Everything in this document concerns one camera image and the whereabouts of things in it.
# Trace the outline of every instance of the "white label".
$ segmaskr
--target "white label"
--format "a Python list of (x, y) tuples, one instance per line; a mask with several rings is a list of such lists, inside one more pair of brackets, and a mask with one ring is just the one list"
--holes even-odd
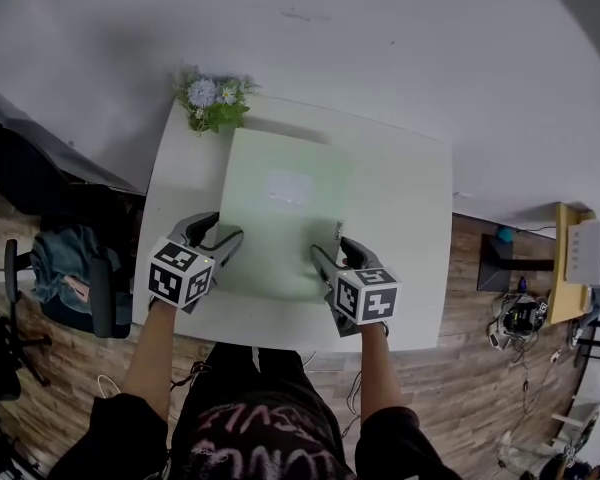
[(265, 195), (280, 203), (308, 206), (313, 194), (313, 178), (308, 174), (271, 169), (267, 176)]

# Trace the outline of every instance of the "yellow desk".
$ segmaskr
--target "yellow desk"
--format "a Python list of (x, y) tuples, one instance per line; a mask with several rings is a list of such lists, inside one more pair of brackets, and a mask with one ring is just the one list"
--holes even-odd
[(554, 253), (553, 287), (549, 297), (550, 324), (581, 317), (588, 306), (588, 289), (565, 281), (567, 269), (567, 228), (584, 220), (595, 219), (593, 212), (578, 213), (564, 203), (556, 204), (556, 247)]

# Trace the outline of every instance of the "white shoe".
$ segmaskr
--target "white shoe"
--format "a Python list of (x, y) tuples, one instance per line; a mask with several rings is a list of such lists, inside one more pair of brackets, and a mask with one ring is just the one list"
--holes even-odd
[(502, 446), (511, 446), (511, 430), (507, 430), (500, 438), (500, 444)]
[(571, 335), (571, 341), (569, 342), (571, 348), (576, 348), (578, 346), (578, 341), (580, 341), (580, 338), (582, 338), (583, 332), (584, 331), (580, 327), (575, 328), (573, 334)]

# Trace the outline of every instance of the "white flower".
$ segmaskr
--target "white flower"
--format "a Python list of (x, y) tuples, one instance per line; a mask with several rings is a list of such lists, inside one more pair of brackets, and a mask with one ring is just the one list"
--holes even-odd
[(242, 80), (240, 80), (240, 85), (238, 86), (238, 89), (240, 90), (240, 92), (242, 94), (248, 94), (251, 92), (251, 82), (246, 79), (243, 78)]
[(236, 102), (236, 90), (231, 87), (223, 87), (222, 99), (228, 105), (233, 105)]
[(189, 103), (194, 107), (206, 108), (213, 105), (216, 95), (216, 84), (209, 78), (201, 78), (191, 84), (187, 91)]

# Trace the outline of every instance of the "flower bouquet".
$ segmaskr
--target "flower bouquet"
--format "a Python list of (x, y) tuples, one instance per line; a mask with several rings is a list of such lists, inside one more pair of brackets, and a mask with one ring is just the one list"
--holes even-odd
[(221, 124), (241, 128), (247, 94), (255, 85), (247, 78), (220, 78), (201, 75), (197, 68), (184, 72), (176, 83), (176, 97), (187, 111), (189, 127), (200, 135), (220, 131)]

